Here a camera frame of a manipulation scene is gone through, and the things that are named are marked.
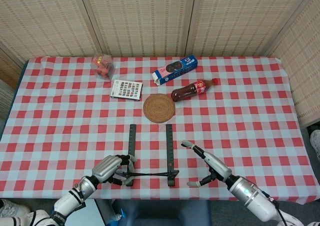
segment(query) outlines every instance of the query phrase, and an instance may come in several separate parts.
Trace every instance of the cola bottle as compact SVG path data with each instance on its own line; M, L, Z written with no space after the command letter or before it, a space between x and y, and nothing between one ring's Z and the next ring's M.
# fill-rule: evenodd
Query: cola bottle
M212 80L200 80L200 81L191 83L186 87L173 90L171 93L171 97L173 101L177 102L186 97L201 94L206 90L208 90L211 86L217 85L217 84L218 84L217 78L214 78Z

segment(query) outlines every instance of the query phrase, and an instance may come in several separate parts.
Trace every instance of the gray floor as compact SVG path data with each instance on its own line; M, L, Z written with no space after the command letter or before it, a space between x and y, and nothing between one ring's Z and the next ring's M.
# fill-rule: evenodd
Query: gray floor
M320 182L320 162L311 147L309 135L307 130L302 130L306 151L309 155L310 162ZM11 199L16 203L23 203L29 205L32 210L44 209L50 213L55 199ZM301 220L305 225L313 221L320 221L320 202L314 201L300 205L292 202L280 202L280 209L294 215ZM266 223L260 222L254 215L252 215L243 204L237 201L212 201L211 202L211 218L212 225L276 225L275 221Z

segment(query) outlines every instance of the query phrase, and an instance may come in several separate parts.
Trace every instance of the table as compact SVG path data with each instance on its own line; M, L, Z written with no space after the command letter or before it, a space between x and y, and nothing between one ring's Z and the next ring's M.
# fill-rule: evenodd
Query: table
M114 79L143 82L138 102L110 98L90 58L30 59L0 142L0 197L61 197L105 156L127 154L129 125L137 125L138 172L167 170L166 123L144 117L144 100L198 79L220 78L205 94L177 102L173 125L175 187L165 177L140 177L132 188L103 184L95 198L234 199L224 183L187 182L209 174L183 139L213 153L233 173L279 200L320 197L300 133L287 74L275 58L199 58L198 67L164 85L151 73L178 58L115 58Z

